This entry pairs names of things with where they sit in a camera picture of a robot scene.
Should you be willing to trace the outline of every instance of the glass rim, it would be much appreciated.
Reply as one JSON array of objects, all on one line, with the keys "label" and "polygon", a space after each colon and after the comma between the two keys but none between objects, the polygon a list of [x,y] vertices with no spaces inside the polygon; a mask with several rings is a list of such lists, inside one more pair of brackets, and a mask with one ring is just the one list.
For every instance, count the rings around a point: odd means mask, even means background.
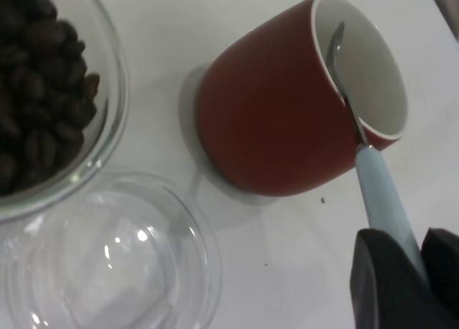
[{"label": "glass rim", "polygon": [[94,9],[99,13],[105,25],[105,33],[114,51],[114,59],[118,68],[118,99],[113,122],[110,124],[108,135],[97,150],[91,150],[90,159],[84,158],[67,174],[46,188],[30,194],[30,196],[18,198],[17,201],[5,204],[0,203],[0,224],[4,221],[22,219],[48,209],[57,202],[66,199],[71,194],[81,189],[107,162],[116,149],[126,126],[129,110],[129,76],[120,39],[112,23],[110,15],[100,0],[91,0]]}]

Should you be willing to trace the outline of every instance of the metal spoon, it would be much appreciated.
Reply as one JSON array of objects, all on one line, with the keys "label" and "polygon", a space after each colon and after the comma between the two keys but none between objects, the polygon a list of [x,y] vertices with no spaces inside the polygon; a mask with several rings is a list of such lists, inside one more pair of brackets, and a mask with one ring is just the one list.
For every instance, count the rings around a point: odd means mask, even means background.
[{"label": "metal spoon", "polygon": [[327,51],[326,66],[331,79],[344,100],[356,131],[358,143],[356,170],[369,226],[372,229],[388,233],[403,249],[426,285],[429,285],[419,247],[390,172],[382,158],[382,154],[370,145],[359,116],[352,108],[351,101],[349,101],[344,86],[339,79],[339,57],[343,53],[343,35],[344,22],[341,22],[331,38]]}]

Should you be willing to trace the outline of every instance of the cup rim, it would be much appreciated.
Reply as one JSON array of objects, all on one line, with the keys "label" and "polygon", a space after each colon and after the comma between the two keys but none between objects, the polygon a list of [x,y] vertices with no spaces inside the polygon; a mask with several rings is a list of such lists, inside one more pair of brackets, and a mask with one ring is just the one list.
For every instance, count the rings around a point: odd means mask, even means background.
[{"label": "cup rim", "polygon": [[[342,105],[345,106],[344,101],[343,101],[343,99],[341,98],[341,96],[339,94],[338,88],[336,87],[333,79],[330,76],[330,72],[328,72],[326,63],[323,60],[322,55],[321,55],[321,48],[319,47],[319,43],[318,43],[318,38],[317,38],[317,33],[316,33],[316,12],[317,12],[318,5],[321,3],[321,1],[322,0],[313,0],[313,5],[311,7],[311,30],[312,30],[311,33],[312,33],[312,37],[313,37],[314,48],[316,50],[316,54],[317,54],[317,57],[319,59],[319,62],[321,63],[323,71],[325,72],[325,75],[326,75],[326,77],[328,79],[328,82],[333,87],[334,92],[338,95]],[[387,45],[386,41],[384,40],[383,36],[381,35],[381,32],[379,31],[379,28],[375,24],[373,24],[364,15],[364,13],[362,13],[360,11],[360,9],[357,8],[355,5],[353,5],[350,1],[348,1],[348,0],[343,0],[343,1],[346,2],[347,5],[349,5],[350,7],[354,8],[357,12],[360,13],[362,19],[368,24],[369,27],[371,27],[371,29],[381,39],[381,43],[387,48],[387,51],[389,52],[389,57],[392,58],[392,61],[394,63],[395,71],[397,72],[398,77],[401,79],[402,91],[403,91],[404,99],[405,99],[406,106],[407,106],[407,117],[405,119],[405,122],[404,122],[404,125],[403,125],[402,129],[397,134],[386,134],[386,133],[380,132],[380,131],[374,129],[373,127],[371,127],[368,123],[365,122],[365,120],[363,120],[362,118],[359,117],[360,122],[364,126],[364,128],[366,128],[369,132],[375,134],[379,138],[382,138],[382,139],[385,139],[385,140],[388,140],[388,141],[399,140],[406,133],[407,127],[408,127],[408,123],[410,121],[410,104],[409,104],[409,101],[408,101],[408,98],[407,98],[407,91],[406,91],[405,86],[404,86],[402,73],[400,72],[400,69],[399,69],[399,67],[398,67],[398,65],[396,63],[396,60],[394,58],[394,55],[392,54],[392,51],[390,50],[389,46]]]}]

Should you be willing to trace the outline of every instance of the coffee bean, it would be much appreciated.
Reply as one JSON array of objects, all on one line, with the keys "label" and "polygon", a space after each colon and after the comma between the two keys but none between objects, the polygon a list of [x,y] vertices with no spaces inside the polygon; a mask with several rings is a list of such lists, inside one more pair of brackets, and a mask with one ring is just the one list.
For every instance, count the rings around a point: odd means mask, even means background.
[{"label": "coffee bean", "polygon": [[12,105],[11,95],[6,91],[6,89],[0,90],[0,101],[10,102]]},{"label": "coffee bean", "polygon": [[100,75],[91,73],[85,77],[83,84],[83,95],[90,101],[93,101],[98,94]]},{"label": "coffee bean", "polygon": [[24,41],[38,57],[56,52],[67,37],[57,22],[42,20],[30,24],[24,32]]},{"label": "coffee bean", "polygon": [[0,116],[11,115],[13,111],[14,111],[14,106],[12,105],[11,101],[2,100],[0,98]]},{"label": "coffee bean", "polygon": [[52,125],[51,114],[44,108],[36,105],[25,105],[19,111],[26,129],[48,128]]},{"label": "coffee bean", "polygon": [[0,153],[0,194],[7,193],[19,171],[19,163],[13,155]]},{"label": "coffee bean", "polygon": [[87,66],[83,58],[73,62],[70,65],[69,74],[65,82],[65,87],[69,90],[75,89],[83,81],[83,77],[87,71]]},{"label": "coffee bean", "polygon": [[62,169],[68,166],[78,156],[78,153],[82,148],[82,145],[83,140],[60,146],[57,153],[56,167]]},{"label": "coffee bean", "polygon": [[83,140],[82,131],[65,121],[59,121],[56,123],[55,134],[61,141],[66,143],[75,143]]},{"label": "coffee bean", "polygon": [[0,0],[0,35],[11,37],[25,27],[25,18],[6,0]]},{"label": "coffee bean", "polygon": [[32,168],[49,171],[55,162],[57,144],[45,130],[34,130],[26,138],[24,155]]},{"label": "coffee bean", "polygon": [[60,47],[60,53],[67,59],[79,59],[85,48],[83,41],[68,41]]},{"label": "coffee bean", "polygon": [[75,96],[68,94],[59,94],[56,97],[50,97],[47,103],[49,112],[54,118],[60,118],[64,112],[66,104]]},{"label": "coffee bean", "polygon": [[26,62],[30,57],[28,51],[18,44],[0,47],[0,66],[14,66]]},{"label": "coffee bean", "polygon": [[51,0],[16,0],[31,19],[56,19],[57,9]]},{"label": "coffee bean", "polygon": [[94,103],[86,98],[69,101],[64,109],[65,117],[77,128],[85,128],[97,112]]},{"label": "coffee bean", "polygon": [[0,140],[5,143],[18,143],[22,130],[12,116],[0,115]]},{"label": "coffee bean", "polygon": [[18,90],[21,87],[22,80],[28,72],[30,69],[26,65],[18,65],[13,69],[9,76],[9,86],[12,90]]},{"label": "coffee bean", "polygon": [[46,96],[46,87],[42,76],[35,71],[26,73],[22,80],[22,95],[28,102],[38,103]]},{"label": "coffee bean", "polygon": [[62,29],[64,29],[67,35],[67,41],[76,42],[78,40],[77,30],[70,22],[64,19],[60,19],[57,21],[57,24],[59,24]]},{"label": "coffee bean", "polygon": [[61,57],[50,57],[39,63],[39,71],[54,86],[62,89],[67,81],[69,66]]}]

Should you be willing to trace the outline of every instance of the black object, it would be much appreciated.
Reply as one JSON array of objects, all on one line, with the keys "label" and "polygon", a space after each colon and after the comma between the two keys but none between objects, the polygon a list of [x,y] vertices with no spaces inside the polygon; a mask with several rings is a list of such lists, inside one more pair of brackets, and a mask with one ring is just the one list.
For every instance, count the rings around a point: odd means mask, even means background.
[{"label": "black object", "polygon": [[459,237],[429,229],[421,251],[433,294],[459,321]]},{"label": "black object", "polygon": [[385,232],[357,234],[351,296],[356,329],[459,329]]}]

